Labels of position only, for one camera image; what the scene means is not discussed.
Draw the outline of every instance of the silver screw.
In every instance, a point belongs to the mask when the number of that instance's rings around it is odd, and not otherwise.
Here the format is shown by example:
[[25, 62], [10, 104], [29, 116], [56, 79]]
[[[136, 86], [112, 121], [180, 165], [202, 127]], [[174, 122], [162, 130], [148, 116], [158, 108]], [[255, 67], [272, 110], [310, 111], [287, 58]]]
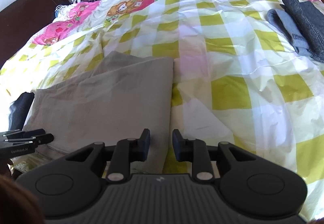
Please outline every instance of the silver screw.
[[200, 172], [197, 174], [197, 178], [199, 180], [211, 180], [213, 178], [213, 175], [210, 174], [210, 172]]
[[121, 181], [124, 179], [124, 175], [121, 173], [111, 173], [107, 177], [110, 181]]

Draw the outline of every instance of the bed sheet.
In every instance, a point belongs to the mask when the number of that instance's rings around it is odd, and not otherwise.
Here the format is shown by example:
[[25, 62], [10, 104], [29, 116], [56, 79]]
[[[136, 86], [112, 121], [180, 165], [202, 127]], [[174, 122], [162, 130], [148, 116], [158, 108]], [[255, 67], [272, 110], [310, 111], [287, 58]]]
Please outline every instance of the bed sheet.
[[[311, 0], [321, 11], [323, 4]], [[171, 131], [229, 141], [307, 183], [301, 215], [324, 217], [324, 64], [295, 53], [266, 19], [281, 0], [102, 0], [72, 6], [0, 73], [7, 102], [92, 70], [111, 51], [171, 56]], [[22, 171], [46, 163], [20, 157]], [[164, 173], [189, 172], [172, 146]]]

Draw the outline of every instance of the white cloth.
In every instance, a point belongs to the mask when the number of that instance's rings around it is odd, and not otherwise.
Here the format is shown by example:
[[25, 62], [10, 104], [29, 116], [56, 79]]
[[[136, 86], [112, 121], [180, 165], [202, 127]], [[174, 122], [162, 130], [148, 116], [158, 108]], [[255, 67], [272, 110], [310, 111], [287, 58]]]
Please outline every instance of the white cloth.
[[173, 59], [111, 52], [93, 70], [37, 90], [24, 130], [44, 128], [54, 141], [37, 151], [56, 159], [93, 142], [116, 145], [151, 131], [146, 162], [131, 168], [161, 173], [169, 140]]

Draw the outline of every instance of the rolled gray clothing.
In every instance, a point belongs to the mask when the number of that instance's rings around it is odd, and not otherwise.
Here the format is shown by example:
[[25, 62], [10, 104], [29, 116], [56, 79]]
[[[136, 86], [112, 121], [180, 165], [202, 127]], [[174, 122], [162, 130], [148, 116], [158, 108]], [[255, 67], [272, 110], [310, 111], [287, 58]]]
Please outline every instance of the rolled gray clothing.
[[294, 19], [300, 32], [308, 41], [314, 60], [324, 62], [324, 15], [306, 1], [282, 0], [285, 11]]
[[37, 90], [24, 130], [43, 128], [54, 141], [37, 148], [56, 159], [94, 142], [116, 145], [151, 131], [146, 162], [136, 172], [162, 173], [168, 143], [173, 59], [110, 53], [90, 72]]
[[313, 55], [309, 52], [307, 40], [300, 33], [296, 23], [287, 12], [279, 9], [270, 9], [267, 13], [267, 18], [271, 25], [285, 35], [299, 55], [309, 57]]

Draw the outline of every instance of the dark wooden headboard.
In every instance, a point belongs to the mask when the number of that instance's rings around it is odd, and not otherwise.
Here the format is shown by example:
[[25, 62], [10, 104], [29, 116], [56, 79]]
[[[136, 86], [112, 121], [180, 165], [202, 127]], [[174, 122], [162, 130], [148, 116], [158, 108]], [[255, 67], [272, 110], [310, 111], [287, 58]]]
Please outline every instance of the dark wooden headboard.
[[16, 0], [0, 12], [0, 68], [36, 32], [55, 18], [57, 5], [68, 0]]

